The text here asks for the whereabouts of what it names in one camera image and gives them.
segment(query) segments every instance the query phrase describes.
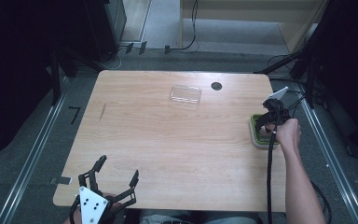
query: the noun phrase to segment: human arm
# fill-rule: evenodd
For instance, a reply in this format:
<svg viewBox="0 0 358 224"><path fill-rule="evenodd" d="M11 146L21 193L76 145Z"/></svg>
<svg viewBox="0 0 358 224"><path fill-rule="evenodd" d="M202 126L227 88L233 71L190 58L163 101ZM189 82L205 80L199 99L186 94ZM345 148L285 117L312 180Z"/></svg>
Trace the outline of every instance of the human arm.
<svg viewBox="0 0 358 224"><path fill-rule="evenodd" d="M281 144L286 160L287 223L325 223L321 205L299 154L300 135L297 119L289 119L278 126L276 139Z"/></svg>

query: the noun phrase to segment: human hand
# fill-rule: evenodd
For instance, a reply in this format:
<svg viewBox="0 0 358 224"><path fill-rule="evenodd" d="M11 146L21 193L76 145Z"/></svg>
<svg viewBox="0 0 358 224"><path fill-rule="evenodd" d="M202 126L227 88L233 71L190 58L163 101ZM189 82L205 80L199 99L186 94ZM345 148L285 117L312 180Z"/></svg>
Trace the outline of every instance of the human hand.
<svg viewBox="0 0 358 224"><path fill-rule="evenodd" d="M266 128L273 131L274 124L266 125ZM297 119L289 119L277 129L276 139L281 143L282 149L293 147L297 148L301 136L301 127Z"/></svg>

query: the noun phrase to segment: black circular hole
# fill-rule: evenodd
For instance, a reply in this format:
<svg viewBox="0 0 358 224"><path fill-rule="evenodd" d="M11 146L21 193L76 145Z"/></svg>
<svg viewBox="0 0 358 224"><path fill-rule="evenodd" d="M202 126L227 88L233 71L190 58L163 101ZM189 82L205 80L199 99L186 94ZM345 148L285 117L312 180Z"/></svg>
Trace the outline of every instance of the black circular hole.
<svg viewBox="0 0 358 224"><path fill-rule="evenodd" d="M216 91L220 91L222 90L223 86L220 82L214 82L211 85L212 89L216 90Z"/></svg>

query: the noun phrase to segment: wooden table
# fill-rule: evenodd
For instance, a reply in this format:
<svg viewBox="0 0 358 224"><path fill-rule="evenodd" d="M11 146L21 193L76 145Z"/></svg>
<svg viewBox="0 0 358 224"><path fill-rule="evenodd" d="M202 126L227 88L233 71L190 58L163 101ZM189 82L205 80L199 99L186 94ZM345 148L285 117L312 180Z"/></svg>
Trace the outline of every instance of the wooden table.
<svg viewBox="0 0 358 224"><path fill-rule="evenodd" d="M223 88L215 91L213 82ZM171 99L173 85L201 89L198 104ZM77 176L102 155L99 189L120 193L136 170L132 208L267 211L267 151L253 145L249 118L267 112L264 75L102 71L62 176L54 203L72 204ZM285 165L273 153L272 209L285 210Z"/></svg>

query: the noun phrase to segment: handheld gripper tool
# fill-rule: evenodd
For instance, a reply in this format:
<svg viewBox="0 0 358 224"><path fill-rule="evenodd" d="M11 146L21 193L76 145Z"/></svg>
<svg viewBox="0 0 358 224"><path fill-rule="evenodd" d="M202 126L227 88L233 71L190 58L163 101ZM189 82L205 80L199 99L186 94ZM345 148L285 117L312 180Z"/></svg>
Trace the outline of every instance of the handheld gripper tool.
<svg viewBox="0 0 358 224"><path fill-rule="evenodd" d="M265 149L269 148L269 136L260 133L266 124L276 124L278 122L278 125L281 125L290 119L289 111L284 108L284 104L281 101L281 98L284 96L288 89L288 87L285 87L280 91L276 91L264 101L262 105L268 110L266 114L254 114L251 116L249 124L252 141L255 146ZM273 146L276 147L277 145L279 145L279 142L274 141Z"/></svg>

